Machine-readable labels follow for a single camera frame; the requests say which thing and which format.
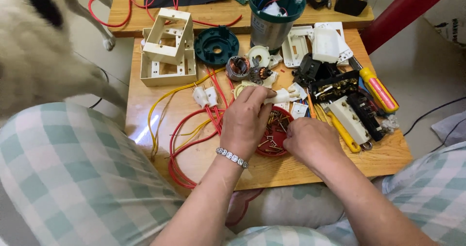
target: wooden table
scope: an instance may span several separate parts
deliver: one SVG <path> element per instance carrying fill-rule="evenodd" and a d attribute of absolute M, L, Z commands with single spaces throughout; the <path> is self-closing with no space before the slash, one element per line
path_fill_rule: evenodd
<path fill-rule="evenodd" d="M 137 4 L 144 5 L 144 0 L 134 0 Z M 115 37 L 142 37 L 143 28 L 152 27 L 154 22 L 147 15 L 145 9 L 132 6 L 132 15 L 130 21 L 119 28 L 108 28 Z M 236 0 L 221 0 L 204 5 L 193 5 L 179 7 L 180 11 L 187 11 L 192 14 L 193 20 L 199 20 L 208 23 L 225 25 L 231 23 L 238 16 L 243 15 L 242 19 L 231 26 L 230 29 L 235 34 L 250 33 L 250 16 L 251 9 L 249 5 L 241 5 Z M 156 16 L 159 9 L 149 9 L 152 16 Z M 108 23 L 116 25 L 122 23 L 128 15 L 128 0 L 113 0 L 113 5 L 108 17 Z M 314 10 L 309 5 L 305 7 L 302 16 L 294 22 L 297 26 L 313 25 L 317 22 L 341 21 L 343 28 L 366 28 L 374 20 L 374 14 L 369 5 L 358 17 L 346 15 L 329 10 L 326 7 Z M 194 23 L 194 33 L 198 34 L 201 30 L 209 28 L 205 25 Z"/>
<path fill-rule="evenodd" d="M 373 66 L 370 62 L 369 56 L 367 55 L 364 45 L 359 37 L 356 29 L 345 30 L 345 38 L 348 46 L 353 50 L 354 55 L 363 66 L 370 67 L 372 70 Z M 249 35 L 243 34 L 238 35 L 240 42 L 240 55 L 243 55 L 249 50 Z M 174 86 L 166 87 L 154 87 L 147 88 L 139 79 L 141 53 L 140 53 L 140 41 L 141 39 L 135 39 L 133 60 L 131 66 L 131 79 L 130 79 L 130 90 L 128 98 L 128 111 L 126 114 L 126 133 L 128 136 L 135 140 L 136 143 L 143 148 L 145 154 L 150 156 L 150 150 L 152 147 L 152 140 L 148 132 L 147 127 L 147 114 L 150 107 L 157 101 L 162 95 L 166 94 L 170 90 L 177 88 Z M 198 66 L 198 72 L 201 72 L 199 78 L 206 75 L 202 72 L 203 65 Z M 287 88 L 291 85 L 293 76 L 291 75 L 291 69 L 286 68 L 283 63 L 273 70 L 278 71 L 279 78 L 274 84 L 273 89 Z M 221 81 L 221 86 L 230 100 L 232 95 L 229 93 L 229 86 L 227 78 L 224 72 L 218 73 L 218 79 Z M 209 80 L 204 82 L 206 87 L 209 87 Z M 162 121 L 159 130 L 159 141 L 160 148 L 159 152 L 155 156 L 154 166 L 160 172 L 160 174 L 167 179 L 176 189 L 183 195 L 188 195 L 189 190 L 183 189 L 175 184 L 167 170 L 168 163 L 168 147 L 170 141 L 170 135 L 178 125 L 178 123 L 186 117 L 188 114 L 200 109 L 200 107 L 192 99 L 192 91 L 186 89 L 175 94 L 173 99 L 168 106 L 168 112 Z M 164 109 L 168 98 L 163 100 L 154 111 L 152 117 L 153 129 L 157 127 L 159 122 L 159 116 Z M 196 116 L 188 121 L 183 127 L 181 132 L 188 133 L 195 129 L 195 127 L 208 117 L 205 113 Z M 212 134 L 214 131 L 212 125 L 208 125 L 199 136 L 195 137 L 194 140 L 204 138 L 207 135 Z M 177 145 L 182 143 L 188 136 L 180 136 L 177 140 Z M 375 142 L 374 147 L 371 151 L 364 151 L 360 154 L 353 154 L 350 152 L 346 144 L 340 140 L 343 149 L 350 159 L 358 166 L 358 168 L 367 177 L 381 176 L 394 174 L 400 170 L 403 166 L 408 164 L 412 157 L 405 138 L 400 130 L 396 130 L 393 135 L 387 135 L 380 142 Z M 199 181 L 213 158 L 215 157 L 215 148 L 218 147 L 219 137 L 215 136 L 213 139 L 202 142 L 197 146 L 193 146 L 188 150 L 182 152 L 178 156 L 178 164 L 181 170 L 193 181 Z M 244 171 L 241 179 L 236 186 L 236 190 L 239 189 L 253 189 L 261 187 L 275 187 L 285 186 L 301 183 L 312 183 L 320 182 L 321 180 L 310 172 L 305 166 L 301 165 L 291 155 L 284 155 L 279 158 L 269 158 L 254 155 L 250 161 L 250 166 L 247 171 Z"/>

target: red table leg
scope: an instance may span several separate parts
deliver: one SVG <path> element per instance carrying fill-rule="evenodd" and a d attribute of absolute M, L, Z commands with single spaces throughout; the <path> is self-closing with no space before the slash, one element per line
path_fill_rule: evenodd
<path fill-rule="evenodd" d="M 395 0 L 361 34 L 368 54 L 399 33 L 440 0 Z"/>

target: silver bracelet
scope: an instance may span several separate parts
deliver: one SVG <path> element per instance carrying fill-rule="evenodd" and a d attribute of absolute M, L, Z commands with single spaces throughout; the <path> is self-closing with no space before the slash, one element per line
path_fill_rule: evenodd
<path fill-rule="evenodd" d="M 225 157 L 229 158 L 231 161 L 233 161 L 234 163 L 237 163 L 239 166 L 242 166 L 244 169 L 247 169 L 249 167 L 249 163 L 248 162 L 245 162 L 243 159 L 240 159 L 238 156 L 236 155 L 233 155 L 231 152 L 229 152 L 228 150 L 224 149 L 224 148 L 220 148 L 218 147 L 215 152 L 217 154 L 222 154 L 224 155 Z"/>

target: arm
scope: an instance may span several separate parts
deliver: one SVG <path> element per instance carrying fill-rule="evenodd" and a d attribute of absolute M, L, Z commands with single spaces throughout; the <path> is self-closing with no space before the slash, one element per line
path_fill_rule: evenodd
<path fill-rule="evenodd" d="M 264 87 L 246 87 L 224 115 L 220 147 L 249 161 L 264 134 L 272 105 L 261 107 L 276 93 Z M 226 213 L 243 168 L 217 155 L 183 206 L 151 246 L 220 245 Z"/>
<path fill-rule="evenodd" d="M 321 178 L 341 200 L 362 245 L 437 245 L 358 170 L 326 123 L 298 119 L 288 127 L 285 148 Z"/>

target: plaid pajamas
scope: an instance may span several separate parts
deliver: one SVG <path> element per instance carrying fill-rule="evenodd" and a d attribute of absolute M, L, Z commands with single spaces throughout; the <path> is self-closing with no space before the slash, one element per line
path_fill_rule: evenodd
<path fill-rule="evenodd" d="M 466 143 L 384 180 L 388 199 L 431 238 L 466 242 Z M 101 113 L 29 108 L 0 130 L 0 179 L 41 245 L 149 245 L 183 203 L 136 144 Z M 347 220 L 225 229 L 225 245 L 357 245 Z"/>

